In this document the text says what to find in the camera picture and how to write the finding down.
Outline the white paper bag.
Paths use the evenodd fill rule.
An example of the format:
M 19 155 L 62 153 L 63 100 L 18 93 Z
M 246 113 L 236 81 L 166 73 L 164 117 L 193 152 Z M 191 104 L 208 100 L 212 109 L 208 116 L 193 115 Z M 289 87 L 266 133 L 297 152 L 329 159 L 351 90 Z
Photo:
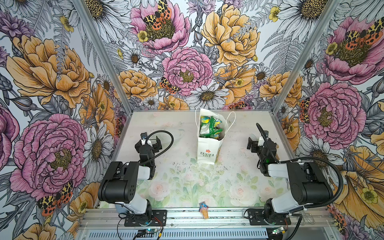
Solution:
M 235 112 L 230 112 L 228 117 L 225 118 L 210 110 L 201 108 L 195 110 L 198 163 L 210 165 L 216 163 L 224 139 L 235 121 Z

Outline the green candy packet large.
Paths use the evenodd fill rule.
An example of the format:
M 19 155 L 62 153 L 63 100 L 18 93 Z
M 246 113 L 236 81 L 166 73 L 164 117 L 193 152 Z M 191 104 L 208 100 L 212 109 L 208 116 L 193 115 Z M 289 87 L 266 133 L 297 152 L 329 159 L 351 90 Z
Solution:
M 222 121 L 213 116 L 201 116 L 199 137 L 218 140 L 223 131 L 221 124 Z

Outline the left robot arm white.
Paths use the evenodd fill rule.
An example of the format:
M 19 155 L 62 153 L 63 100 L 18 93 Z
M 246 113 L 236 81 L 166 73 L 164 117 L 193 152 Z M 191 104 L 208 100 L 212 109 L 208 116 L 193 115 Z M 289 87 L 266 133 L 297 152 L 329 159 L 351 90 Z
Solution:
M 148 226 L 153 220 L 149 200 L 136 192 L 139 180 L 152 180 L 156 164 L 153 158 L 162 149 L 161 140 L 141 134 L 135 144 L 140 159 L 133 162 L 111 162 L 98 190 L 98 199 L 114 204 L 119 214 L 127 216 L 129 227 Z

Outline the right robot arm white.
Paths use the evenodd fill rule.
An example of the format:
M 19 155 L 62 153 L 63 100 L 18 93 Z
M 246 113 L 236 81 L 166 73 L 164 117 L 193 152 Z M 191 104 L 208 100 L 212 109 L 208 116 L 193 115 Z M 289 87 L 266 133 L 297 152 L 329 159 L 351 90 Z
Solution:
M 289 223 L 289 214 L 328 205 L 334 198 L 333 190 L 316 162 L 279 161 L 277 144 L 266 133 L 262 133 L 258 140 L 248 138 L 247 149 L 258 155 L 258 169 L 265 177 L 288 181 L 288 192 L 266 200 L 260 213 L 266 223 Z

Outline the green circuit board left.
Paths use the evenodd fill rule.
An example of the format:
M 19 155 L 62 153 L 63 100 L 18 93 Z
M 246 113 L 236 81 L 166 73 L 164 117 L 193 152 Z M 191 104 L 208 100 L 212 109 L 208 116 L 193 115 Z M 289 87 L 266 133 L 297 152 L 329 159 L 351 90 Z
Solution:
M 159 232 L 160 232 L 160 229 L 156 229 L 156 228 L 138 230 L 139 235 L 155 235 Z

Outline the green circuit board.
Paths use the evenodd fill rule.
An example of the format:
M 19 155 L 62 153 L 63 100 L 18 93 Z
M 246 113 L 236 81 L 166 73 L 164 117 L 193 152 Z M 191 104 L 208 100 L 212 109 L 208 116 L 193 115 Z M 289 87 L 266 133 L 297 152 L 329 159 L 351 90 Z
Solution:
M 272 230 L 271 234 L 279 235 L 279 234 L 284 234 L 285 232 L 286 231 L 285 231 L 284 227 L 279 227 L 279 228 L 276 228 L 276 229 Z
M 160 229 L 156 229 L 156 228 L 138 230 L 139 235 L 155 235 L 159 232 L 160 232 Z

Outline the ice cream cone toy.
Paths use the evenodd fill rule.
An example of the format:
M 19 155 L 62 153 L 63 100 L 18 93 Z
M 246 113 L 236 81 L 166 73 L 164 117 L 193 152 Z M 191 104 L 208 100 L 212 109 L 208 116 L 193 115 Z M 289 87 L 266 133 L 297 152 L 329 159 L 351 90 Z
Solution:
M 209 213 L 208 213 L 209 207 L 206 205 L 205 202 L 201 202 L 201 203 L 199 203 L 199 205 L 200 205 L 199 211 L 203 215 L 203 218 L 208 219 L 209 218 Z

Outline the green circuit board right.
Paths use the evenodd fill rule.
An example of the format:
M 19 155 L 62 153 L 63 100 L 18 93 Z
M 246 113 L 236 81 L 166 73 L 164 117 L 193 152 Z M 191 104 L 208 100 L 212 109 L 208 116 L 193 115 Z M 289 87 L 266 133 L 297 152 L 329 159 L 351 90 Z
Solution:
M 285 231 L 284 227 L 279 227 L 279 228 L 276 228 L 276 229 L 272 230 L 271 234 L 279 235 L 279 234 L 284 234 L 285 232 L 286 231 Z

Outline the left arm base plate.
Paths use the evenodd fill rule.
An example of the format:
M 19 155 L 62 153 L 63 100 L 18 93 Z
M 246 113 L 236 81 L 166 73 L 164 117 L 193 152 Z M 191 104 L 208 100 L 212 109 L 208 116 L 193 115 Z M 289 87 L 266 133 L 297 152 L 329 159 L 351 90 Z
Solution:
M 126 217 L 125 227 L 165 227 L 167 222 L 167 210 L 151 210 L 142 215 L 130 215 Z

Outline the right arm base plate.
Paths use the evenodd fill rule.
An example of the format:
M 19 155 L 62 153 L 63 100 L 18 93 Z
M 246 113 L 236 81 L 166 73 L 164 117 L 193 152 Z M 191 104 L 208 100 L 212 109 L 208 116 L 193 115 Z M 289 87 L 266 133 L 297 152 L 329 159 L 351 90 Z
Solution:
M 291 225 L 290 217 L 285 214 L 277 214 L 275 212 L 266 213 L 263 208 L 250 208 L 245 210 L 244 218 L 249 220 L 251 226 L 261 225 Z

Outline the aluminium corner post right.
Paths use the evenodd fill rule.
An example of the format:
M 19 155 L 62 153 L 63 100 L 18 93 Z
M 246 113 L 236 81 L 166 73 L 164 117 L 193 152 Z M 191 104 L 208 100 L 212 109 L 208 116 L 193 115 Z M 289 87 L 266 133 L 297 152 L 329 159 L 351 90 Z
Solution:
M 328 1 L 323 13 L 321 14 L 318 23 L 314 27 L 314 31 L 309 34 L 308 41 L 305 44 L 303 50 L 301 51 L 297 62 L 295 63 L 288 80 L 285 84 L 285 86 L 282 88 L 281 93 L 277 97 L 271 111 L 272 114 L 276 115 L 278 112 L 279 107 L 282 105 L 282 103 L 287 98 L 288 94 L 290 93 L 291 88 L 293 87 L 294 83 L 296 82 L 301 69 L 303 65 L 305 64 L 306 60 L 311 55 L 310 51 L 315 47 L 316 43 L 320 39 L 321 35 L 323 34 L 326 27 L 329 25 L 329 22 L 331 21 L 332 16 L 336 12 L 339 4 L 341 1 Z

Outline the aluminium corner post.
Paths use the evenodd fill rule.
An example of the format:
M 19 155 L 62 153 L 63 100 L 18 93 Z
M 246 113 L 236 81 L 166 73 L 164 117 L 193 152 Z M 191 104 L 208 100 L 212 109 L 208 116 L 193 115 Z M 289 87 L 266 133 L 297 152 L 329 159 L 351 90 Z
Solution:
M 301 69 L 303 65 L 305 64 L 306 60 L 311 55 L 310 51 L 315 47 L 316 43 L 320 39 L 321 35 L 323 34 L 326 27 L 329 25 L 329 22 L 331 21 L 332 16 L 336 12 L 339 4 L 341 1 L 328 1 L 323 13 L 321 14 L 318 23 L 314 27 L 314 31 L 309 34 L 308 41 L 305 44 L 303 50 L 301 51 L 297 62 L 295 63 L 288 80 L 285 84 L 285 86 L 282 88 L 281 93 L 277 97 L 271 111 L 272 114 L 276 115 L 278 112 L 279 107 L 282 105 L 282 103 L 287 98 L 288 94 L 290 93 L 291 88 L 293 87 L 294 83 L 296 82 Z
M 126 96 L 126 93 L 122 87 L 122 84 L 118 78 L 118 74 L 109 58 L 108 52 L 105 48 L 103 40 L 98 33 L 96 25 L 93 23 L 92 16 L 87 8 L 85 1 L 74 1 L 75 9 L 80 15 L 80 19 L 89 34 L 91 40 L 93 40 L 93 45 L 98 52 L 100 59 L 117 91 L 118 96 L 122 102 L 122 105 L 128 116 L 131 116 L 133 113 L 132 106 Z

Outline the aluminium corner post left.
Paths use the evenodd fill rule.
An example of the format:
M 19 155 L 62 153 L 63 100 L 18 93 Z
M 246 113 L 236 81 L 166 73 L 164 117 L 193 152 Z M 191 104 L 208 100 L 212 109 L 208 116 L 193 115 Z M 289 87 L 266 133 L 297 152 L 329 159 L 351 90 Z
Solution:
M 92 16 L 87 8 L 85 1 L 74 1 L 75 9 L 80 15 L 80 19 L 89 34 L 91 40 L 93 40 L 93 45 L 98 52 L 100 59 L 117 91 L 118 96 L 122 102 L 122 105 L 128 116 L 131 116 L 133 113 L 132 106 L 126 96 L 126 93 L 122 87 L 122 84 L 118 78 L 118 74 L 109 58 L 108 52 L 105 48 L 103 40 L 98 33 L 96 25 L 93 23 Z

